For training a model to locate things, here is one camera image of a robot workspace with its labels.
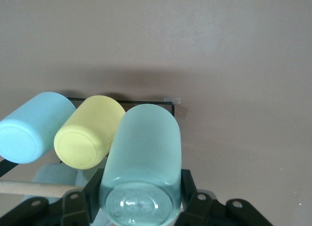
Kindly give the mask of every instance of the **black wire frame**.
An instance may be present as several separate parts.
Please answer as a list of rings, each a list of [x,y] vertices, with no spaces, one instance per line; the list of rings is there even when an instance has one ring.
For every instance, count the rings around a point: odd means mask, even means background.
[[[70,101],[84,101],[85,98],[67,97]],[[174,102],[160,102],[160,101],[130,101],[130,100],[116,100],[120,104],[155,104],[155,105],[169,105],[171,106],[171,114],[175,116]],[[18,164],[10,162],[6,159],[0,162],[0,177],[4,176],[10,170],[15,168]]]

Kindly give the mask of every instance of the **wooden rod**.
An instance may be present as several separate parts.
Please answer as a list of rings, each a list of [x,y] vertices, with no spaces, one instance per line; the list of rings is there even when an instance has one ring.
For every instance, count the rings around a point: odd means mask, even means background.
[[[0,180],[0,193],[61,198],[67,191],[72,189],[83,189],[83,187]]]

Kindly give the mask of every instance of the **wooden dowel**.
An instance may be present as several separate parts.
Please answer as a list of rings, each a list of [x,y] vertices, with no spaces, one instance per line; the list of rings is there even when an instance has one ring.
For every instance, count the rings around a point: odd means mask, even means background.
[[[67,191],[72,189],[83,189],[83,187],[0,180],[0,193],[61,198]]]

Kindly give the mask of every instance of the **gray wall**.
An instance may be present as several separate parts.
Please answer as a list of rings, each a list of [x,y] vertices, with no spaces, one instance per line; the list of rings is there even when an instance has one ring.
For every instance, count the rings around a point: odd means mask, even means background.
[[[0,0],[0,118],[43,91],[180,97],[183,167],[312,221],[312,0]],[[2,179],[31,180],[51,152]],[[0,215],[20,201],[0,194]]]

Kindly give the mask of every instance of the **yellow cup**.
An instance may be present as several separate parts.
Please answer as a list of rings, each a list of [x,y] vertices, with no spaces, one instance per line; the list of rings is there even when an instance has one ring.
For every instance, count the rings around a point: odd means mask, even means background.
[[[60,128],[54,138],[58,157],[76,169],[90,169],[108,154],[123,107],[110,97],[87,98]]]

